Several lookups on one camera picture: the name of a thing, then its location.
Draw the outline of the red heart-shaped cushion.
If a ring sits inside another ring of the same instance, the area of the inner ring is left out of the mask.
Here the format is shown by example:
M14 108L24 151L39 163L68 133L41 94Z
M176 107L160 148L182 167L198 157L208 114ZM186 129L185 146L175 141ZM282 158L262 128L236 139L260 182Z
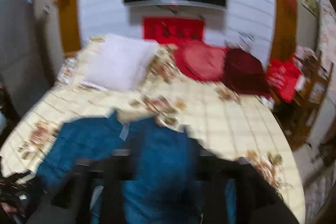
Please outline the red heart-shaped cushion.
M200 82L218 82L224 75L227 47L216 47L205 42L185 42L174 52L178 69L187 77Z

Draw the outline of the cream floral checked bedsheet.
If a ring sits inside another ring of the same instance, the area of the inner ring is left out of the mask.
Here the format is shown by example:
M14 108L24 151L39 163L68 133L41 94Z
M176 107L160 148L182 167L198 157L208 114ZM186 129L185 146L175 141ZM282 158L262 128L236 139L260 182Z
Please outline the cream floral checked bedsheet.
M80 156L101 159L118 147L120 123L148 116L143 102L167 101L175 131L186 129L201 144L225 159L246 156L284 199L299 223L305 222L305 198L291 148L276 118L256 96L225 99L223 84L200 83L173 65L174 46L161 46L155 63L169 68L169 81L151 72L133 92L99 90L84 84L84 71L105 42L90 38L75 58L67 59L55 86L21 119L1 148L4 176L26 170L36 173L54 155L57 164L46 169L62 176Z

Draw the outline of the wooden chair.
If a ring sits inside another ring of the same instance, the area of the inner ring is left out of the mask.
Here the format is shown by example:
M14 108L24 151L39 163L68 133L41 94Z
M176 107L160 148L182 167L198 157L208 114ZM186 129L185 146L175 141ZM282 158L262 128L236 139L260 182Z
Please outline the wooden chair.
M295 61L301 65L301 72L305 83L300 91L295 94L293 102L295 111L290 120L290 135L287 137L292 151L298 150L307 143L307 139L318 117L323 100L331 84L334 72L334 63L322 63L322 54L318 57L294 56Z

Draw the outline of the dark red fuzzy cushion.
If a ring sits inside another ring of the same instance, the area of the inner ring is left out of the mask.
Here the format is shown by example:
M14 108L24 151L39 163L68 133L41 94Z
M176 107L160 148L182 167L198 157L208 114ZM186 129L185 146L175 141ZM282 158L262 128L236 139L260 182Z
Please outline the dark red fuzzy cushion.
M230 48L227 51L221 82L238 94L270 96L260 60L240 48Z

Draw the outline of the white square pillow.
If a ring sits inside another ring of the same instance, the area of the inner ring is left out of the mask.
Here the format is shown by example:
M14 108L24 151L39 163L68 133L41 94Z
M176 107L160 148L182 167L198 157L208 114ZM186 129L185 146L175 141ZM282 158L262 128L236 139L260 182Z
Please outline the white square pillow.
M158 50L155 40L108 34L100 52L88 60L81 83L101 90L136 90Z

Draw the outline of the teal blue padded jacket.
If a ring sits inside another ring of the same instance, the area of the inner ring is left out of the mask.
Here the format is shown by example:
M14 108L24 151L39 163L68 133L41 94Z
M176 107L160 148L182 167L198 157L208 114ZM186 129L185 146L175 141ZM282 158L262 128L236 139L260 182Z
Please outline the teal blue padded jacket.
M221 184L217 200L206 201L206 185L195 176L196 146L187 132L162 127L154 117L124 124L116 113L81 118L62 126L37 177L49 189L75 160L102 160L129 148L135 174L121 184L120 202L127 223L236 223L234 181Z

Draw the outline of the red banner on wall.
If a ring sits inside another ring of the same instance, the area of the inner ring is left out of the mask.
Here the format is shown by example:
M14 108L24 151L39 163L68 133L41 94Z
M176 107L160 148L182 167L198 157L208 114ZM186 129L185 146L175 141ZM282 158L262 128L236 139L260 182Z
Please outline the red banner on wall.
M143 17L143 39L159 44L180 45L186 41L203 40L204 20L178 17Z

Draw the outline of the red shopping bag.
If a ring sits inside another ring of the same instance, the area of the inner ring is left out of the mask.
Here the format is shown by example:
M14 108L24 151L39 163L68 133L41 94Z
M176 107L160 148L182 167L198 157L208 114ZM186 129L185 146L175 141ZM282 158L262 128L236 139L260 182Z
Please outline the red shopping bag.
M293 101L296 93L295 86L302 74L295 60L294 55L285 61L271 58L266 73L269 87L277 97L287 103Z

